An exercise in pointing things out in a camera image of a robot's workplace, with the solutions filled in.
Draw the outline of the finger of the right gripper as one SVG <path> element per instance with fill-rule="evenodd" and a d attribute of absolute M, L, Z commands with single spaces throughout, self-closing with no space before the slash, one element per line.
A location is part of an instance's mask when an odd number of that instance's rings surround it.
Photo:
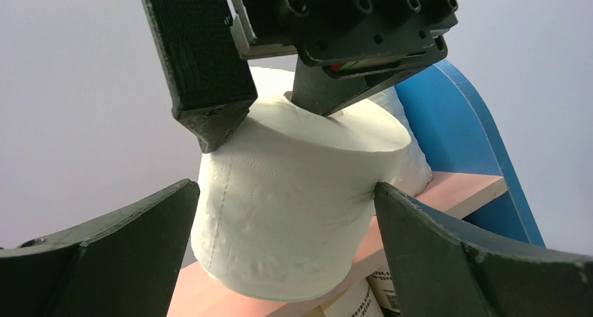
<path fill-rule="evenodd" d="M 172 98 L 173 117 L 201 152 L 222 146 L 257 98 L 231 35 L 227 0 L 141 0 Z"/>

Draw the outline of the white roll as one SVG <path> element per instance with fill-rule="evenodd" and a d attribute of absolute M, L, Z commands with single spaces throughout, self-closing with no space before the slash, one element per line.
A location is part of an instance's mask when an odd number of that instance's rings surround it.
<path fill-rule="evenodd" d="M 251 66 L 250 72 L 260 97 L 292 91 L 293 71 Z M 384 114 L 389 113 L 406 128 L 411 142 L 402 150 L 401 157 L 396 163 L 396 176 L 391 184 L 409 195 L 420 194 L 432 181 L 432 169 L 411 130 L 396 90 L 393 87 L 387 88 L 355 104 L 356 108 L 360 106 L 370 106 L 374 111 L 381 108 Z"/>
<path fill-rule="evenodd" d="M 375 186 L 395 177 L 409 144 L 407 129 L 372 101 L 326 118 L 283 94 L 260 97 L 230 140 L 201 158 L 196 259 L 248 297 L 325 295 L 350 271 Z"/>

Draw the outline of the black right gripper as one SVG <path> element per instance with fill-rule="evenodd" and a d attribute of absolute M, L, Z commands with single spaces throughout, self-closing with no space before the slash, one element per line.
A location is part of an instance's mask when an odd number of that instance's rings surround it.
<path fill-rule="evenodd" d="M 444 59 L 444 34 L 459 7 L 457 0 L 230 1 L 240 57 L 297 55 L 291 102 L 321 116 Z"/>

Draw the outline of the brown paper roll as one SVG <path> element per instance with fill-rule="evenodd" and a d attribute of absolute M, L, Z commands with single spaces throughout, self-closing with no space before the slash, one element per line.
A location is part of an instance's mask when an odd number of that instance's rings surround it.
<path fill-rule="evenodd" d="M 366 279 L 321 305 L 326 317 L 384 317 Z"/>
<path fill-rule="evenodd" d="M 387 265 L 366 277 L 384 316 L 401 316 L 399 301 Z"/>

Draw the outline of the blue shelf with coloured boards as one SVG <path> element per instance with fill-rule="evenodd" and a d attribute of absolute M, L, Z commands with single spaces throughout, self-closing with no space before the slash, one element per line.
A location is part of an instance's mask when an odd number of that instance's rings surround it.
<path fill-rule="evenodd" d="M 469 79 L 443 60 L 395 88 L 433 171 L 419 200 L 449 216 L 528 244 L 543 238 L 488 107 Z M 182 269 L 170 316 L 325 316 L 321 305 L 386 263 L 372 220 L 344 281 L 305 302 L 272 302 L 234 293 L 198 264 Z"/>

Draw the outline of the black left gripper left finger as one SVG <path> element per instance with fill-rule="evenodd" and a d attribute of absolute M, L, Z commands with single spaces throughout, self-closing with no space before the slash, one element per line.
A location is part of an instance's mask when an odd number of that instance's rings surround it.
<path fill-rule="evenodd" d="M 2 316 L 165 316 L 197 209 L 184 179 L 1 251 Z"/>

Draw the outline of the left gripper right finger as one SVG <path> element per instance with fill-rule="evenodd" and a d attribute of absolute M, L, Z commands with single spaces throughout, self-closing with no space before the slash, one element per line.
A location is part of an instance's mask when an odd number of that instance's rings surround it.
<path fill-rule="evenodd" d="M 375 207 L 404 316 L 591 316 L 592 258 L 526 244 L 381 182 Z"/>

